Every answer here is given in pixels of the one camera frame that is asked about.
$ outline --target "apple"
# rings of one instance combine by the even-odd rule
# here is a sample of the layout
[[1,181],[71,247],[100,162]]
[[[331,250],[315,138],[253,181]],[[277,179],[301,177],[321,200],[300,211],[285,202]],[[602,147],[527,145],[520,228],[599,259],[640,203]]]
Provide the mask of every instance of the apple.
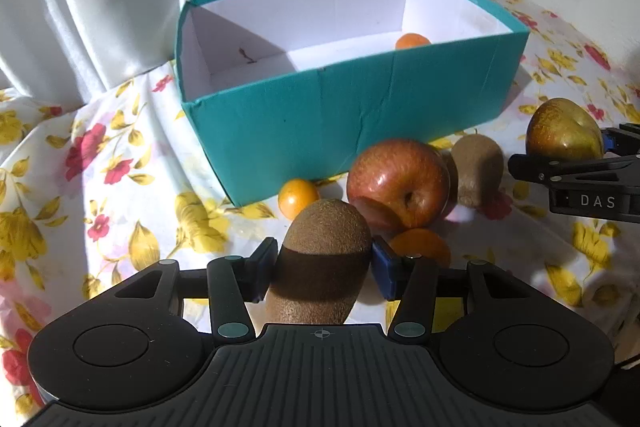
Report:
[[[347,178],[347,198],[356,201],[356,206],[362,206],[358,198],[377,201],[398,216],[406,229],[414,229],[427,226],[442,213],[449,183],[449,171],[435,148],[394,138],[369,147],[356,158]],[[379,209],[376,216],[382,215]],[[388,220],[390,229],[393,221]]]
[[566,98],[552,98],[533,114],[527,127],[527,154],[558,160],[600,159],[604,144],[591,115]]

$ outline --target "kiwi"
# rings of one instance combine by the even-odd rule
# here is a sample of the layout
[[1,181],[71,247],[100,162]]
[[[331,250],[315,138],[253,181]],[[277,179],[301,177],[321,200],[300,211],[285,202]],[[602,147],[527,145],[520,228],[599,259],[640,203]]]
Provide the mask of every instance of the kiwi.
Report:
[[356,208],[318,200],[291,223],[266,297],[269,322],[342,324],[367,274],[371,235]]
[[458,170],[458,203],[478,208],[500,187],[504,158],[500,146],[488,136],[463,136],[451,149]]

